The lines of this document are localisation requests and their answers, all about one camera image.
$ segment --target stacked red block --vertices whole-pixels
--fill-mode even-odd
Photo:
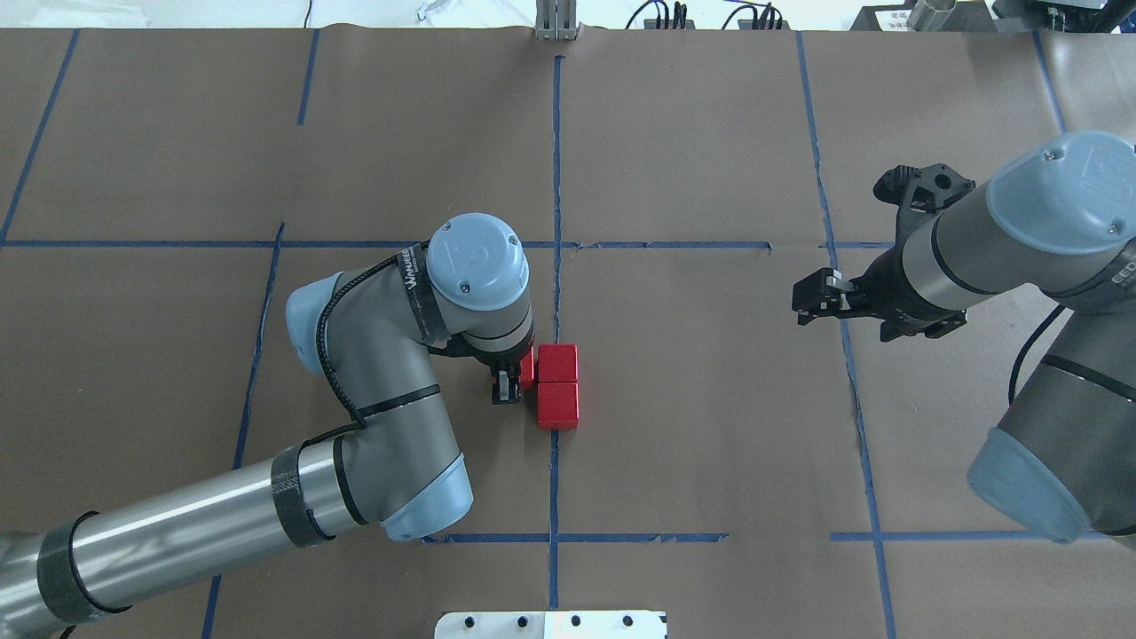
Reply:
[[[536,424],[548,431],[579,424],[576,345],[545,343],[536,357]]]

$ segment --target red cube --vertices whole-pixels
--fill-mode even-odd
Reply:
[[[542,343],[537,349],[536,376],[540,383],[578,382],[576,345]]]
[[[533,363],[533,349],[520,360],[520,390],[533,390],[536,385],[536,366]]]
[[[546,431],[571,430],[579,425],[576,382],[536,384],[536,425]]]

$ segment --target white label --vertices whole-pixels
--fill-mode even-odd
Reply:
[[[879,31],[911,31],[908,28],[908,17],[910,15],[911,9],[876,11],[876,22],[879,23]]]

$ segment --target robotic arm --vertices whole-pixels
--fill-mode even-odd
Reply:
[[[880,341],[941,338],[1025,283],[1075,310],[968,473],[988,504],[1069,543],[1089,529],[1136,549],[1136,153],[1063,134],[975,188],[945,165],[900,166],[895,247],[860,277],[797,282],[797,323],[883,320]]]
[[[428,243],[299,289],[286,315],[301,362],[328,379],[352,424],[43,534],[0,533],[0,639],[43,638],[369,522],[404,541],[468,512],[429,356],[476,357],[494,372],[494,404],[520,399],[533,322],[516,233],[460,215]]]

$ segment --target blue joint cover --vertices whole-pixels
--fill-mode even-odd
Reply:
[[[1136,152],[1110,133],[1064,133],[999,171],[986,206],[1011,238],[1041,251],[1119,249],[1136,236]]]
[[[470,310],[500,310],[528,287],[520,239],[485,213],[463,213],[435,231],[426,268],[445,299]]]
[[[1061,480],[1002,429],[991,429],[967,481],[984,501],[1050,541],[1072,543],[1091,528]]]
[[[303,367],[316,375],[323,375],[324,368],[319,365],[319,356],[316,354],[316,323],[319,315],[327,306],[335,292],[335,282],[339,281],[340,271],[331,277],[324,277],[318,282],[312,282],[301,287],[287,298],[284,307],[284,316],[287,320],[287,337],[292,340],[292,348],[300,356]]]
[[[474,505],[474,492],[466,473],[466,456],[458,457],[426,488],[393,515],[379,522],[394,541],[420,539],[466,516]]]

